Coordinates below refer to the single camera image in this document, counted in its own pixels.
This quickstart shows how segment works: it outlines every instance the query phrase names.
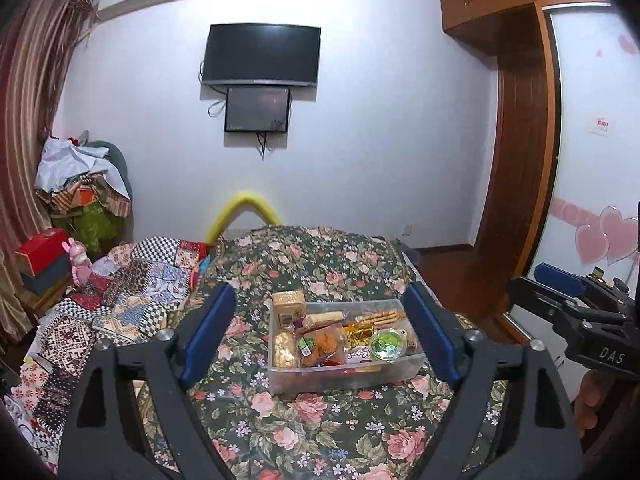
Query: patterned blanket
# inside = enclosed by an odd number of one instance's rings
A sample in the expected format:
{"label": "patterned blanket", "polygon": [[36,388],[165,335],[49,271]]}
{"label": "patterned blanket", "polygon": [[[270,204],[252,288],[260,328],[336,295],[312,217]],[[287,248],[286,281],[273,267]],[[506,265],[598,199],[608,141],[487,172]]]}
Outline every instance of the patterned blanket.
{"label": "patterned blanket", "polygon": [[[96,337],[147,340],[165,324],[176,326],[226,281],[236,290],[236,316],[207,377],[188,394],[236,478],[404,479],[452,396],[428,363],[405,383],[278,396],[269,393],[266,370],[273,292],[302,288],[307,301],[398,298],[416,275],[396,248],[328,228],[271,226],[220,242],[189,294],[188,270],[200,249],[170,238],[115,248],[96,263],[85,290],[41,320],[22,383],[7,400],[50,468],[56,471],[70,397]],[[503,397],[504,385],[495,383],[468,467],[487,456]],[[157,462],[175,469],[146,386],[138,399]]]}

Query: pink bunny figurine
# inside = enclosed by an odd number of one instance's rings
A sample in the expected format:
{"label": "pink bunny figurine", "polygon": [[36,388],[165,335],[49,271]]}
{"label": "pink bunny figurine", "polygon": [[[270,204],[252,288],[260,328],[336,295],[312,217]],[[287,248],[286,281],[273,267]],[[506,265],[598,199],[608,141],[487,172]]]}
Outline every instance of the pink bunny figurine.
{"label": "pink bunny figurine", "polygon": [[62,248],[69,253],[71,275],[76,286],[84,286],[91,275],[91,260],[86,255],[86,248],[80,242],[69,238],[69,243],[62,242]]}

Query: metal screw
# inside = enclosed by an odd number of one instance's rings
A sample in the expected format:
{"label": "metal screw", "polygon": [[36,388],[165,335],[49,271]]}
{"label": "metal screw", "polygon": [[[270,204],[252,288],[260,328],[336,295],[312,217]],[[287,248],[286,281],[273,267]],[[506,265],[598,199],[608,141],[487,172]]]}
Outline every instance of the metal screw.
{"label": "metal screw", "polygon": [[484,339],[484,334],[474,328],[465,332],[465,339],[471,343],[477,343],[478,341],[482,341],[482,339]]}
{"label": "metal screw", "polygon": [[531,341],[529,341],[529,346],[536,352],[542,352],[546,349],[545,344],[540,341],[540,339],[532,339]]}
{"label": "metal screw", "polygon": [[156,332],[156,335],[154,337],[160,341],[169,341],[169,339],[171,339],[173,336],[174,330],[172,330],[171,328],[163,328],[162,330]]}
{"label": "metal screw", "polygon": [[108,339],[98,339],[98,341],[95,342],[94,349],[102,352],[103,350],[106,350],[110,346],[111,346],[111,341],[109,341]]}

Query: television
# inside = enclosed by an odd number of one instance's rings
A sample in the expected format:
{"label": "television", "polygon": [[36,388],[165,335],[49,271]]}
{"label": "television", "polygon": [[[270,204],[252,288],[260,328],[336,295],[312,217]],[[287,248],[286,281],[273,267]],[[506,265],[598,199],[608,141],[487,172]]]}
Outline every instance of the television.
{"label": "television", "polygon": [[231,86],[225,131],[284,134],[289,127],[290,90],[275,86]]}
{"label": "television", "polygon": [[211,25],[202,82],[210,86],[316,86],[320,31],[265,23]]}

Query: green jelly cup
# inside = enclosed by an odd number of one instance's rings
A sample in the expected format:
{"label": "green jelly cup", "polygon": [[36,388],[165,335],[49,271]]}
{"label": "green jelly cup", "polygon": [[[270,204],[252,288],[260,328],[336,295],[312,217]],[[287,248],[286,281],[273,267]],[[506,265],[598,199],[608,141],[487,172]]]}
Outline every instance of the green jelly cup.
{"label": "green jelly cup", "polygon": [[369,341],[369,351],[378,361],[393,362],[406,352],[406,336],[393,328],[376,330]]}

